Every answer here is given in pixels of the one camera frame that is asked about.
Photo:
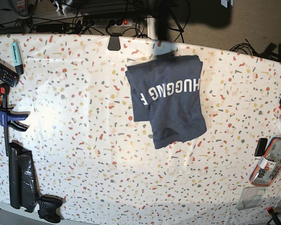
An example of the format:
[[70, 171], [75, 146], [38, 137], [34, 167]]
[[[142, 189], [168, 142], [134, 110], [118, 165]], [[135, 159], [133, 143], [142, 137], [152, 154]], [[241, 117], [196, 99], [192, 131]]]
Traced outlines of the blue T-shirt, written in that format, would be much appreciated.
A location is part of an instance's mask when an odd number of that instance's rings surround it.
[[200, 105], [202, 66], [197, 55], [185, 55], [127, 67], [134, 121], [150, 122], [156, 149], [206, 132]]

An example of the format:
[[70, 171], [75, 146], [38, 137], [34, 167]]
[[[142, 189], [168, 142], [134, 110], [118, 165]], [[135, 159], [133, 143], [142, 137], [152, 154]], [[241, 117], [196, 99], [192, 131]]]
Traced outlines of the white power strip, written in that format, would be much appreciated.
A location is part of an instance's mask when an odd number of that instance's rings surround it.
[[89, 25], [90, 27], [132, 27], [132, 19], [83, 19], [82, 24]]

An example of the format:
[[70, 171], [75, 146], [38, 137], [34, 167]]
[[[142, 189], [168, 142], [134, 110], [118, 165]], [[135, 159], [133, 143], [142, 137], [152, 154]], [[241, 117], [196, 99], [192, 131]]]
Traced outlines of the black power adapter brick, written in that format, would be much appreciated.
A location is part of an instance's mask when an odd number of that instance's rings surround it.
[[55, 24], [39, 24], [36, 26], [37, 32], [53, 32], [53, 33], [66, 33], [70, 30], [70, 26], [67, 23], [55, 23]]

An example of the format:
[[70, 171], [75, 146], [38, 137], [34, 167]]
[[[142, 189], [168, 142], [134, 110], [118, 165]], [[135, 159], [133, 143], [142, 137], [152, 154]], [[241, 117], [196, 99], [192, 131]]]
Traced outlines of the small black box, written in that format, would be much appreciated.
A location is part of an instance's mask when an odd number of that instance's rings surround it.
[[267, 138], [260, 138], [258, 140], [258, 144], [257, 144], [255, 153], [254, 153], [255, 157], [261, 157], [264, 155], [265, 150], [266, 150], [267, 141], [268, 141]]

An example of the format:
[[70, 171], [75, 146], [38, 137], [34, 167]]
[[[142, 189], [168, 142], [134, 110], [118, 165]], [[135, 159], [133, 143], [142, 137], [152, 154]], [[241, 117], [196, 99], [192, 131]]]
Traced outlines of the light blue highlighter pen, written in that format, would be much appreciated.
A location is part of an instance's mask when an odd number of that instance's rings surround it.
[[19, 46], [17, 42], [13, 42], [11, 44], [12, 56], [14, 60], [14, 66], [18, 75], [22, 75], [24, 73], [22, 58], [19, 50]]

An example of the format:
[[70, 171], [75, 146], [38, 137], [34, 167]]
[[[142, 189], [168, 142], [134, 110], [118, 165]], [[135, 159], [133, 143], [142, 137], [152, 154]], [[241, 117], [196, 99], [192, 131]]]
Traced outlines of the black game controller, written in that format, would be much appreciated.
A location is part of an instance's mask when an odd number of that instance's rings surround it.
[[61, 221], [61, 217], [56, 213], [56, 210], [62, 205], [61, 199], [42, 196], [39, 198], [38, 204], [39, 210], [37, 212], [41, 219], [54, 224]]

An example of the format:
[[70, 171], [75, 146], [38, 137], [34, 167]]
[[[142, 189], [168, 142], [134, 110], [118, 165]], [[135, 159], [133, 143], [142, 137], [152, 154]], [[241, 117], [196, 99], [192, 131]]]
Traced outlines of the black TV remote control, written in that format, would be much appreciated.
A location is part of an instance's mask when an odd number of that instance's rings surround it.
[[19, 75], [0, 63], [0, 80], [9, 85], [15, 87], [19, 82]]

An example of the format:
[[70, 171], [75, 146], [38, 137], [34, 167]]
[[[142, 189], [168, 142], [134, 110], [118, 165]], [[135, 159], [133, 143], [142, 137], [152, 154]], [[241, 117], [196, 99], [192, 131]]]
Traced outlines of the clear plastic packaging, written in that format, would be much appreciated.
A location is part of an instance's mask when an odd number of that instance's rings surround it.
[[261, 206], [266, 187], [247, 187], [242, 190], [237, 209], [239, 211]]

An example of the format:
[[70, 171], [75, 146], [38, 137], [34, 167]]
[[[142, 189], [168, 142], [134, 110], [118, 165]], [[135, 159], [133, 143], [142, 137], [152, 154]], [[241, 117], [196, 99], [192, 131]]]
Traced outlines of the striped transparent pencil case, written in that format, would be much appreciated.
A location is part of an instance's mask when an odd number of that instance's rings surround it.
[[268, 187], [281, 170], [281, 138], [267, 141], [266, 150], [250, 175], [249, 181], [258, 187]]

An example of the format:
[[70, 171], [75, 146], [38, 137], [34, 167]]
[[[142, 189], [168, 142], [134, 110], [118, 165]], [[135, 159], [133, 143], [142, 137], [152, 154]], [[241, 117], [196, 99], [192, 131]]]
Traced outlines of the black garbage bag roll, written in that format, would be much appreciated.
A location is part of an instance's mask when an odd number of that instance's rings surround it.
[[32, 151], [11, 142], [8, 161], [10, 205], [15, 209], [24, 207], [32, 213], [40, 198]]

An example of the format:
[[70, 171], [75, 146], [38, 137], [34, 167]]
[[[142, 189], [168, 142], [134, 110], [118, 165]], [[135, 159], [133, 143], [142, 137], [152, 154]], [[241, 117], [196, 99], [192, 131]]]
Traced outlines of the blue black bar clamp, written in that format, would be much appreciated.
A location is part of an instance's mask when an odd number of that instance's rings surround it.
[[9, 92], [10, 87], [7, 84], [0, 84], [0, 125], [4, 129], [4, 141], [7, 156], [9, 156], [8, 128], [11, 127], [16, 131], [25, 132], [28, 127], [18, 123], [18, 121], [26, 120], [29, 116], [27, 113], [14, 114], [11, 112], [13, 110], [13, 107], [8, 106]]

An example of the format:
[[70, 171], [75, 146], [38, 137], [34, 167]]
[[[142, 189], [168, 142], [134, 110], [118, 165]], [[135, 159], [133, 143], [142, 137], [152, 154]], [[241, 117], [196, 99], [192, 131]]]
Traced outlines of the red black clamp bottom right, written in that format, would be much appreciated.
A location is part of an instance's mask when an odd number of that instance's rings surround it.
[[281, 225], [281, 221], [278, 218], [281, 215], [281, 212], [275, 212], [272, 207], [267, 208], [268, 214], [271, 216], [270, 220], [267, 222], [267, 225], [270, 225], [271, 222], [274, 222], [275, 225]]

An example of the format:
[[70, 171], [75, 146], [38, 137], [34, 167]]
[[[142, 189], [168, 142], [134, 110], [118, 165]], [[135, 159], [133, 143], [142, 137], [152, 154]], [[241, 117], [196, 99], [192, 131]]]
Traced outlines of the black table clamp bracket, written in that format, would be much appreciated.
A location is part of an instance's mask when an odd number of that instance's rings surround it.
[[109, 51], [119, 51], [120, 50], [120, 41], [119, 37], [121, 36], [121, 33], [113, 33], [110, 35], [110, 40], [108, 43], [108, 50]]

